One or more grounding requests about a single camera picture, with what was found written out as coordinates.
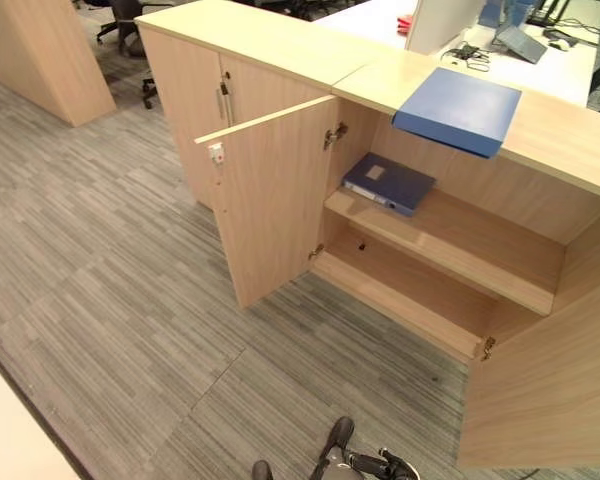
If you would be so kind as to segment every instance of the office chair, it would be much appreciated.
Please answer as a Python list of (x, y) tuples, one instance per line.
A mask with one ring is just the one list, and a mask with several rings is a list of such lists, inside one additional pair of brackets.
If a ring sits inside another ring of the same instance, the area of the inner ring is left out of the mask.
[[(91, 5), (96, 8), (104, 8), (110, 7), (111, 4), (109, 0), (84, 0), (84, 3), (87, 5)], [(100, 25), (100, 32), (96, 35), (96, 42), (98, 45), (102, 45), (102, 37), (109, 32), (113, 32), (116, 28), (118, 28), (118, 24), (116, 22), (109, 22), (103, 25)]]
[[(118, 26), (118, 51), (121, 55), (125, 53), (130, 57), (146, 58), (147, 55), (142, 45), (138, 26), (134, 22), (135, 17), (142, 15), (144, 7), (174, 7), (175, 3), (168, 0), (159, 0), (159, 2), (140, 2), (140, 0), (108, 0), (113, 10), (113, 17)], [(129, 44), (126, 39), (129, 35), (135, 34), (135, 38)], [(158, 94), (155, 81), (152, 77), (142, 80), (142, 92), (144, 93), (142, 101), (147, 109), (152, 105), (149, 99)]]

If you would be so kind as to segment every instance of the floor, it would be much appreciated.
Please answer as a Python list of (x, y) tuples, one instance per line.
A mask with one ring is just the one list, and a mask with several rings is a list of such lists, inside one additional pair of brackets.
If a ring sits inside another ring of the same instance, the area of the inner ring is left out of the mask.
[(114, 43), (93, 47), (119, 109), (86, 126), (0, 86), (0, 362), (91, 476), (246, 480), (266, 458), (304, 479), (341, 415), (423, 479), (526, 473), (457, 470), (466, 367), (347, 294), (307, 274), (237, 307), (146, 64)]

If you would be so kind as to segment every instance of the metal handle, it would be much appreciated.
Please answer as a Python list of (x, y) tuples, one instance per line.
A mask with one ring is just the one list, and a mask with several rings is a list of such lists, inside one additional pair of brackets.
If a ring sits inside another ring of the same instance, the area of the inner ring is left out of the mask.
[(218, 102), (218, 110), (220, 111), (220, 118), (224, 120), (224, 105), (222, 102), (222, 92), (219, 88), (216, 88), (216, 100)]
[(233, 120), (233, 105), (231, 104), (231, 92), (224, 96), (225, 105), (227, 106), (227, 117), (229, 118), (229, 126), (233, 126), (235, 121)]
[(231, 95), (231, 74), (229, 72), (225, 72), (222, 75), (222, 83), (220, 84), (220, 90), (222, 91), (222, 95), (224, 97), (224, 104), (227, 110), (229, 126), (232, 126), (235, 124), (235, 119), (233, 118), (233, 97)]

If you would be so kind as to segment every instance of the wooden shelf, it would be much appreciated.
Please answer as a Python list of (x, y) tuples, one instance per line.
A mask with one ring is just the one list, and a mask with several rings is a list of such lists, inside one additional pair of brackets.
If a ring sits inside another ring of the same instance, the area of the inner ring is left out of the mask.
[(564, 246), (438, 190), (409, 218), (344, 188), (326, 208), (393, 246), (541, 315), (551, 313)]
[(496, 303), (355, 228), (311, 269), (462, 361), (473, 358)]

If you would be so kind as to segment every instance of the open cabinet door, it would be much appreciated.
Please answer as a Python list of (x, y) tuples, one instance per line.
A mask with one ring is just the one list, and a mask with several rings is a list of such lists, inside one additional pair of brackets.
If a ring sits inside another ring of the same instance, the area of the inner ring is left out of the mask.
[(324, 138), (337, 108), (329, 95), (196, 140), (222, 145), (212, 201), (242, 306), (309, 266), (329, 167)]
[(472, 365), (458, 465), (600, 465), (600, 286)]

